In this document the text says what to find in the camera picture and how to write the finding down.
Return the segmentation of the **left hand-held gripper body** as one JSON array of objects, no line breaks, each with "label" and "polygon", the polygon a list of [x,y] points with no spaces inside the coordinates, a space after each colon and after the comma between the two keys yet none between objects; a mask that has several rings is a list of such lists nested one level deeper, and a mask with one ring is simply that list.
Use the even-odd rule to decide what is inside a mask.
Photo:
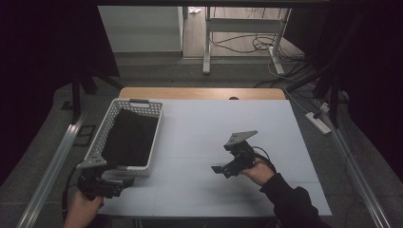
[{"label": "left hand-held gripper body", "polygon": [[81,169],[78,178],[78,188],[89,200],[96,196],[112,199],[119,197],[124,191],[122,180],[105,180],[103,174],[115,169],[115,162],[107,162],[100,154],[91,155],[77,165]]}]

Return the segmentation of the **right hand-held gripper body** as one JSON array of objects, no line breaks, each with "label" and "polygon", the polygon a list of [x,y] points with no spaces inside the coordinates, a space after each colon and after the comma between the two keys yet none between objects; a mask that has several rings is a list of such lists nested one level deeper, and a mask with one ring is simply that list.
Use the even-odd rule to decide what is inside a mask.
[{"label": "right hand-held gripper body", "polygon": [[257,130],[233,133],[223,146],[226,151],[234,156],[231,162],[221,168],[221,172],[226,178],[236,177],[240,171],[249,169],[254,165],[256,153],[246,140],[257,133]]}]

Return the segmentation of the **black cloth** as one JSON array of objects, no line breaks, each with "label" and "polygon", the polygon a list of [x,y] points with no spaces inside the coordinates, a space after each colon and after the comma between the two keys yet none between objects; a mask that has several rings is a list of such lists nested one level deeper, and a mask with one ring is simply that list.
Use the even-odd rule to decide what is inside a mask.
[{"label": "black cloth", "polygon": [[158,118],[121,109],[106,138],[102,156],[122,166],[146,166]]}]

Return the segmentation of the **white perforated plastic basket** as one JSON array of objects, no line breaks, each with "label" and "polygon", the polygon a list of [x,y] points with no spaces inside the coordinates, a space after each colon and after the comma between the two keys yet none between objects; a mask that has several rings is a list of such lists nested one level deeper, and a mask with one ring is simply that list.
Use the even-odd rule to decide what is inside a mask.
[{"label": "white perforated plastic basket", "polygon": [[115,176],[147,177],[163,120],[163,104],[114,99],[85,156],[84,166],[115,163]]}]

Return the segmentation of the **person's right hand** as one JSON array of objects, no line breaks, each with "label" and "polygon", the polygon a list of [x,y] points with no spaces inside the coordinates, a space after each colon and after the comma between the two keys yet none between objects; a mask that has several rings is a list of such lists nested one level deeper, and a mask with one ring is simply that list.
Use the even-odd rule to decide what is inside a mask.
[{"label": "person's right hand", "polygon": [[262,186],[275,176],[274,171],[268,164],[259,158],[255,159],[252,168],[244,169],[240,173],[259,186]]}]

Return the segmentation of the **person's left hand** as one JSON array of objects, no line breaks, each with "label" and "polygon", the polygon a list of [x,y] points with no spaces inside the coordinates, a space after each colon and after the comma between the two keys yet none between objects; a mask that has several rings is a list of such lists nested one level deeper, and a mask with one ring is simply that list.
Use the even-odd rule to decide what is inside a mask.
[{"label": "person's left hand", "polygon": [[104,197],[96,196],[90,200],[77,190],[70,202],[63,228],[87,228],[103,205]]}]

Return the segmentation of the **white table cover board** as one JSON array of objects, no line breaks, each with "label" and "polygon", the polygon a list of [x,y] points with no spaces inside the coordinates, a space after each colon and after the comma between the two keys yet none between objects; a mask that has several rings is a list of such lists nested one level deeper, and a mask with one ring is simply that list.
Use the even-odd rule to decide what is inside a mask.
[{"label": "white table cover board", "polygon": [[331,213],[290,103],[286,100],[166,100],[152,173],[138,178],[102,213],[124,218],[263,218],[273,205],[244,176],[213,172],[231,155],[235,132],[255,131],[248,142],[263,148],[293,187],[305,188],[322,216]]}]

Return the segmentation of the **black floor plate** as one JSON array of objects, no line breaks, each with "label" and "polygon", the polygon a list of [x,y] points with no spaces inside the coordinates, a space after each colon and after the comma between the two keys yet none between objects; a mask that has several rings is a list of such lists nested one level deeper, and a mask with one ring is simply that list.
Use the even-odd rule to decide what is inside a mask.
[{"label": "black floor plate", "polygon": [[74,141],[74,146],[87,147],[90,145],[96,126],[82,125]]}]

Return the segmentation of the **wooden table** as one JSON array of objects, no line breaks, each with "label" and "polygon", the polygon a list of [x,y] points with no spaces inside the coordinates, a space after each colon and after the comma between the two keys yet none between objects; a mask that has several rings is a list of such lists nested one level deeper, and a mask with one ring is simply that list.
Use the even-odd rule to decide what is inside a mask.
[{"label": "wooden table", "polygon": [[122,99],[285,100],[278,88],[124,87]]}]

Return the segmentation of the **white power strip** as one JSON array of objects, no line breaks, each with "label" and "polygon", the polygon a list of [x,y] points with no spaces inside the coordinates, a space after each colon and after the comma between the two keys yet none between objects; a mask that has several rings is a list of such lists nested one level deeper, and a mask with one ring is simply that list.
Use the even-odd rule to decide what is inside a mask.
[{"label": "white power strip", "polygon": [[317,114],[309,112],[305,117],[321,134],[328,135],[332,132],[332,130],[318,117]]}]

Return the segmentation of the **black metal stand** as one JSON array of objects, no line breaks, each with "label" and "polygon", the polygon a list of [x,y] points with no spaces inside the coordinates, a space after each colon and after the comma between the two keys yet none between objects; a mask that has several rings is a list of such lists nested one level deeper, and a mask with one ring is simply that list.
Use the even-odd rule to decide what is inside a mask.
[{"label": "black metal stand", "polygon": [[313,75],[285,87],[284,91],[286,93],[292,92],[297,88],[307,85],[315,79],[319,79],[319,82],[313,90],[313,95],[315,98],[323,98],[327,93],[330,93],[330,121],[335,128],[338,128],[337,108],[340,80],[336,75],[335,62],[330,62]]},{"label": "black metal stand", "polygon": [[72,91],[72,123],[76,124],[81,115],[81,92],[80,88],[86,94],[95,94],[98,87],[95,85],[94,77],[101,79],[107,84],[122,90],[124,86],[94,67],[86,67],[82,71],[74,70],[71,73],[71,91]]}]

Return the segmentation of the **black curtain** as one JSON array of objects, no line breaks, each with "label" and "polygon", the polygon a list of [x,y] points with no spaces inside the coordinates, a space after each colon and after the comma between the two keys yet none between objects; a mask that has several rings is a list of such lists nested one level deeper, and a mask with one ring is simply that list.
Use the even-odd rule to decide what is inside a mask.
[{"label": "black curtain", "polygon": [[0,0],[0,185],[74,75],[120,75],[99,0]]},{"label": "black curtain", "polygon": [[336,63],[352,120],[403,181],[403,0],[296,8],[286,35],[317,71]]}]

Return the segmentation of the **white cabinet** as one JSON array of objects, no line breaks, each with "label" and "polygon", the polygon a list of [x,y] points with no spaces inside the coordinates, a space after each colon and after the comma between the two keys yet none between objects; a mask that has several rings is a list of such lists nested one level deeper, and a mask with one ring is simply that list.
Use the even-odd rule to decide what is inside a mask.
[{"label": "white cabinet", "polygon": [[98,8],[114,52],[182,51],[182,7]]}]

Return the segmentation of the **aluminium rail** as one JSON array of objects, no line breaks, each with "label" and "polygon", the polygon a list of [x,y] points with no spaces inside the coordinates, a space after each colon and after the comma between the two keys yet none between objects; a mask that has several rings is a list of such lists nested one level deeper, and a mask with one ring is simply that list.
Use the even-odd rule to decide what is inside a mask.
[{"label": "aluminium rail", "polygon": [[364,203],[371,215],[372,220],[377,228],[392,228],[387,215],[381,206],[373,188],[367,182],[363,172],[361,171],[353,153],[348,132],[341,127],[341,123],[336,126],[330,119],[330,112],[325,112],[321,107],[322,102],[315,99],[315,103],[321,110],[323,122],[325,122],[332,130],[332,137],[336,142],[336,147],[341,153],[346,170],[349,173],[351,180],[354,183],[355,189],[359,196],[364,200]]},{"label": "aluminium rail", "polygon": [[85,109],[78,116],[75,123],[71,123],[68,126],[45,174],[42,176],[15,228],[32,228],[35,224],[86,116],[87,110]]}]

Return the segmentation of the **white metal desk frame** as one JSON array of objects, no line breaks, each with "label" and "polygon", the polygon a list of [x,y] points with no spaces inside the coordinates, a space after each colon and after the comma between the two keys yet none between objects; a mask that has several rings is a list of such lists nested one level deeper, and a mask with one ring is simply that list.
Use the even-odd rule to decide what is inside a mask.
[{"label": "white metal desk frame", "polygon": [[274,43],[268,51],[271,61],[278,75],[284,75],[282,64],[279,60],[279,44],[285,31],[290,9],[284,9],[279,19],[230,19],[212,18],[210,8],[205,16],[205,42],[202,62],[202,73],[210,73],[210,38],[214,32],[237,32],[237,33],[272,33],[275,35]]}]

